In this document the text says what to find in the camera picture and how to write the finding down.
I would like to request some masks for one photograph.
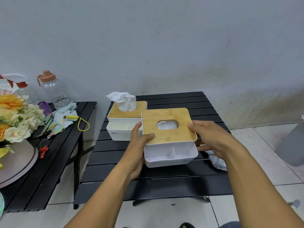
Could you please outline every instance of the tissue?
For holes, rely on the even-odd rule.
[[[136,109],[136,97],[127,92],[112,92],[106,95],[111,101],[117,102],[121,111],[134,111]]]
[[[177,129],[179,124],[176,120],[159,121],[156,123],[157,128],[160,130]]]

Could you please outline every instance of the wooden lid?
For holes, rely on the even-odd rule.
[[[108,114],[108,118],[141,118],[141,113],[146,110],[146,101],[137,101],[134,111],[121,111],[115,102]]]
[[[176,120],[179,123],[177,129],[160,130],[157,127],[159,121]],[[155,133],[155,137],[146,144],[159,144],[168,142],[195,141],[196,134],[188,128],[192,123],[187,108],[174,109],[150,109],[142,113],[144,134]]]

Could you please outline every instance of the black table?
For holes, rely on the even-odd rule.
[[[77,114],[88,121],[96,102],[78,102]],[[79,128],[83,130],[86,126],[84,121],[80,122]],[[59,134],[50,139],[29,138],[28,141],[38,149],[48,146],[49,150],[43,159],[38,159],[34,166],[20,179],[2,188],[0,191],[4,196],[4,212],[38,211],[45,209],[51,195],[60,182],[60,176],[66,165],[74,162],[74,194],[79,186],[80,159],[93,148],[83,150],[83,133],[78,130],[78,122],[73,123]],[[77,154],[70,157],[76,144]]]
[[[148,109],[188,108],[192,120],[209,120],[229,131],[203,92],[142,95],[137,100],[148,102]],[[80,180],[74,203],[86,203],[102,181],[118,163],[129,142],[113,141],[106,130],[107,117],[101,127],[98,141]],[[131,181],[124,200],[135,200],[138,205],[145,200],[161,198],[231,195],[228,174],[212,166],[205,152],[187,165],[147,168],[145,165],[139,177]]]

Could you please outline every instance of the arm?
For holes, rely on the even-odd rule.
[[[303,228],[304,222],[282,198],[263,169],[237,139],[214,122],[193,121],[188,127],[201,136],[199,151],[214,150],[226,162],[243,228]]]
[[[138,177],[144,163],[143,146],[154,137],[154,134],[144,134],[137,139],[140,126],[141,122],[132,130],[131,141],[119,163],[65,228],[115,226],[127,187],[131,180]]]

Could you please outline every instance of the white tissue box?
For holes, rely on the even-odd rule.
[[[158,122],[168,120],[177,122],[177,128],[160,130]],[[147,167],[188,164],[197,157],[197,135],[188,128],[192,123],[188,109],[146,110],[142,112],[142,123],[143,134],[155,133],[155,137],[144,146]]]
[[[134,111],[121,111],[115,102],[108,114],[108,133],[113,141],[130,141],[132,129],[141,122],[141,113],[147,109],[146,101],[137,101]],[[142,136],[142,126],[138,130],[138,138]]]

